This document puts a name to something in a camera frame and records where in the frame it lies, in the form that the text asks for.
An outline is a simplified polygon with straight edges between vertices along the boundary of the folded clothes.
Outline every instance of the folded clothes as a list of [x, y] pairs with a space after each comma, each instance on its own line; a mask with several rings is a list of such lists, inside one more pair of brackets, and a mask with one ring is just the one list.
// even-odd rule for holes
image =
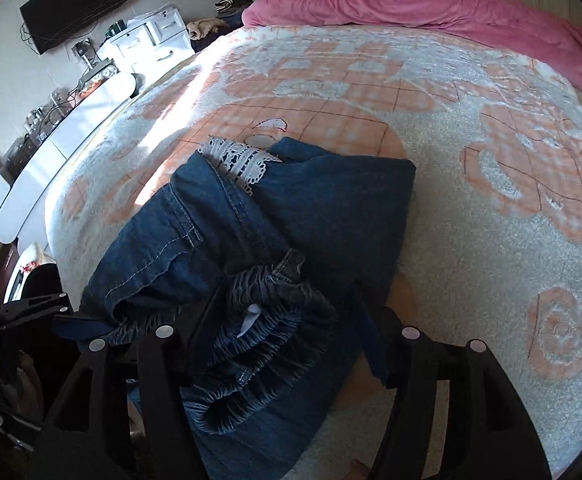
[[218, 18], [229, 18], [241, 14], [253, 0], [221, 0], [215, 4], [215, 13]]
[[253, 0], [220, 0], [215, 4], [215, 12], [223, 12], [230, 7], [248, 6], [253, 3]]
[[218, 18], [204, 18], [203, 20], [187, 23], [189, 36], [194, 41], [207, 37], [209, 32], [219, 32], [223, 27], [226, 27], [226, 23]]
[[220, 163], [196, 152], [178, 168], [107, 250], [80, 310], [123, 344], [227, 280], [207, 371], [181, 394], [210, 478], [271, 480], [311, 441], [359, 353], [351, 284], [369, 304], [388, 296], [415, 168], [290, 138], [268, 153], [212, 142], [201, 151]]

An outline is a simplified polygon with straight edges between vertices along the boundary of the pink duvet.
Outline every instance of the pink duvet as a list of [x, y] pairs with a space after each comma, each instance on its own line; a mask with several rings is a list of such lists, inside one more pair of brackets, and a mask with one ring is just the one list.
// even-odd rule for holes
[[582, 90], [582, 27], [519, 0], [256, 0], [247, 27], [394, 24], [439, 30], [544, 61]]

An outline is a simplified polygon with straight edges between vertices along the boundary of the drawer handle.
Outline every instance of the drawer handle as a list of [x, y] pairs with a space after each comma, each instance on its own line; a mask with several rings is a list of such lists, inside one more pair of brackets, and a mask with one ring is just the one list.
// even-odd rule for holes
[[171, 56], [173, 56], [173, 51], [172, 50], [170, 50], [169, 53], [166, 56], [161, 57], [158, 61], [164, 61], [165, 59], [168, 59]]

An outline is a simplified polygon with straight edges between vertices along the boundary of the wall-mounted tv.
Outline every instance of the wall-mounted tv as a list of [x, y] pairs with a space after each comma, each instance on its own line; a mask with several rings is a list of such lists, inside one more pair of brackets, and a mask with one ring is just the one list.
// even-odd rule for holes
[[40, 54], [127, 0], [29, 0], [20, 7], [24, 24]]

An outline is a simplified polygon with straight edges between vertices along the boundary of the lace trim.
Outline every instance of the lace trim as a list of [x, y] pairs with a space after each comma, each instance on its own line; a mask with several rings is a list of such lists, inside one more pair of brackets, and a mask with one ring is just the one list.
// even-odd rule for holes
[[209, 137], [198, 149], [211, 165], [252, 195], [251, 184], [257, 184], [267, 171], [265, 162], [282, 162], [277, 156], [241, 142]]

